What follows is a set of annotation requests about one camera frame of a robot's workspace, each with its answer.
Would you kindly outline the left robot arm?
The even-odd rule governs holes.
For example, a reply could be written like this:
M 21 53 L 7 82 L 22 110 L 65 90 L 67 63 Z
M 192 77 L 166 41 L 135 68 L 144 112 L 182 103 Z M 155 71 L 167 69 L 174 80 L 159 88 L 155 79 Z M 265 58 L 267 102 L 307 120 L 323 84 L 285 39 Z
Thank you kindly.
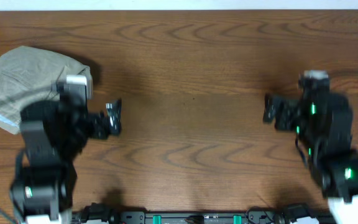
M 39 100 L 21 109 L 25 143 L 16 157 L 10 198 L 17 223 L 70 223 L 77 174 L 73 165 L 89 139 L 121 133 L 120 99 L 90 113 L 88 87 L 58 82 L 48 90 L 58 100 Z

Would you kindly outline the grey-green shorts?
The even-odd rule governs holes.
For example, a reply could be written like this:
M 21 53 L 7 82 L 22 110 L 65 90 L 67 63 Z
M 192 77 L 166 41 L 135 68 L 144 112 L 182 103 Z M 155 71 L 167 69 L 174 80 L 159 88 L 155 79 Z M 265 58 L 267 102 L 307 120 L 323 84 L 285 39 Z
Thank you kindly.
M 20 46 L 0 56 L 0 128 L 18 134 L 24 106 L 57 100 L 52 85 L 78 75 L 92 84 L 89 66 L 49 50 Z

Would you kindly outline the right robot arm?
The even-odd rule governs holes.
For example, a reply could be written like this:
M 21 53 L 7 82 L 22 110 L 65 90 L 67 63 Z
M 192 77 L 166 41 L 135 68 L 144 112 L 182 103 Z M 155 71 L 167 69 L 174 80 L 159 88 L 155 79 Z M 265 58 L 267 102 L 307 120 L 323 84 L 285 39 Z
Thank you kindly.
M 303 77 L 299 99 L 266 94 L 263 121 L 293 131 L 301 159 L 320 187 L 336 223 L 358 223 L 358 151 L 352 147 L 353 111 L 328 78 Z

